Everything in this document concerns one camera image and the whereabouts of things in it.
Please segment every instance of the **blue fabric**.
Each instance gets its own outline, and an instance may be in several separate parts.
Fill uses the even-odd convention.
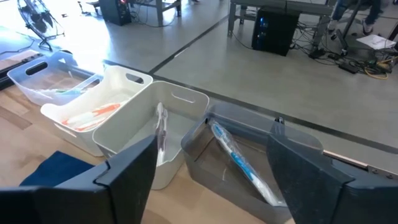
[[[93,165],[91,164],[56,151],[43,161],[35,172],[26,177],[20,186],[40,185],[54,187],[92,167]]]

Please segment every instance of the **black box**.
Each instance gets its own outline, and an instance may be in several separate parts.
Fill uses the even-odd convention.
[[[278,9],[257,12],[251,47],[254,50],[286,56],[292,43],[300,13]]]
[[[123,26],[131,23],[131,15],[126,0],[99,0],[102,16],[105,21]]]

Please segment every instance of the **plastic bin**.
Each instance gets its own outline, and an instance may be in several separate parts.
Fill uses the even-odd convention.
[[[130,100],[152,81],[153,79],[149,75],[120,66],[109,66],[104,71],[103,81],[95,88],[88,90],[84,95],[63,106],[47,103],[42,106],[40,111],[54,122],[54,125],[60,130],[60,135],[65,140],[93,156],[103,156],[99,147],[93,142],[95,128],[76,131],[62,124],[62,121],[108,103]]]
[[[154,82],[103,123],[93,135],[106,157],[111,157],[155,133],[157,104],[169,112],[165,163],[156,168],[152,189],[162,189],[183,163],[181,140],[203,116],[209,98],[200,92],[167,82]]]
[[[272,129],[283,129],[286,140],[299,142],[312,149],[321,149],[320,142],[258,113],[227,103],[211,107],[182,140],[183,154],[193,180],[266,223],[285,223],[291,218],[289,209],[273,207],[262,198],[241,169],[222,150],[207,124],[211,120],[219,122],[233,135],[242,155],[279,198],[283,196],[266,154]]]
[[[102,80],[102,75],[79,67],[73,55],[65,52],[38,58],[7,75],[31,102],[40,106],[64,105]]]

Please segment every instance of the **metal table frame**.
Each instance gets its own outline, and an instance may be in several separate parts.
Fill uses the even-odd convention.
[[[397,35],[398,35],[398,24],[391,30],[391,35],[388,37],[388,39],[394,41]]]
[[[177,11],[177,17],[181,17],[181,0],[175,0],[173,3],[166,3],[162,0],[155,0],[155,4],[148,4],[143,2],[132,1],[132,4],[140,6],[154,7],[157,13],[157,23],[159,27],[163,26],[163,12],[175,7]]]
[[[297,1],[286,1],[286,0],[231,0],[229,6],[229,18],[228,18],[228,36],[232,36],[234,23],[236,19],[240,19],[240,24],[243,24],[244,20],[252,20],[255,18],[244,15],[244,11],[241,10],[240,15],[236,15],[236,6],[252,6],[252,7],[269,7],[276,9],[288,9],[298,11],[302,14],[309,14],[320,16],[318,26],[315,30],[313,39],[312,51],[318,50],[318,46],[322,41],[322,36],[325,33],[328,23],[330,21],[331,13],[335,7],[336,0],[326,0],[325,4],[313,4],[307,2]]]

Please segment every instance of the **person's leg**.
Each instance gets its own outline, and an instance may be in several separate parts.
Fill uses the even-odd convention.
[[[381,0],[372,0],[372,7],[369,11],[369,15],[365,19],[365,23],[367,25],[373,25],[376,20],[379,18],[381,11]]]
[[[331,21],[328,25],[329,32],[333,32],[336,29],[338,21],[343,17],[344,12],[347,10],[350,0],[337,0],[335,10],[331,15]]]
[[[369,15],[365,20],[363,20],[363,33],[365,35],[369,35],[373,31],[373,24],[379,18],[379,16],[383,13],[382,9],[382,0],[371,0],[372,6],[369,12]]]

